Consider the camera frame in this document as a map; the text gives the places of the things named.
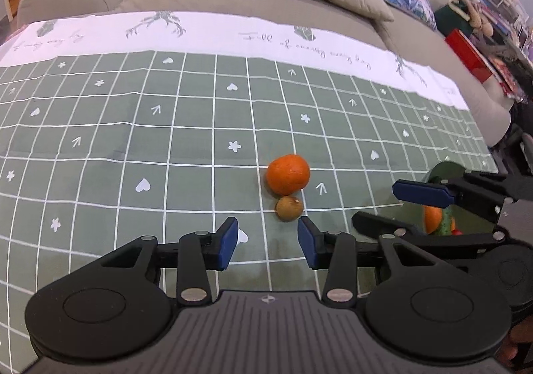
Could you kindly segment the person's right hand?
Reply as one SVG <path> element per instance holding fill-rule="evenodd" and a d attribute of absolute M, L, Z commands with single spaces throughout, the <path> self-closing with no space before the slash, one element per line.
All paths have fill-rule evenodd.
<path fill-rule="evenodd" d="M 528 317 L 513 326 L 501 345 L 497 360 L 507 368 L 517 371 L 514 360 L 519 352 L 519 345 L 532 344 L 533 341 L 532 323 L 532 317 Z"/>

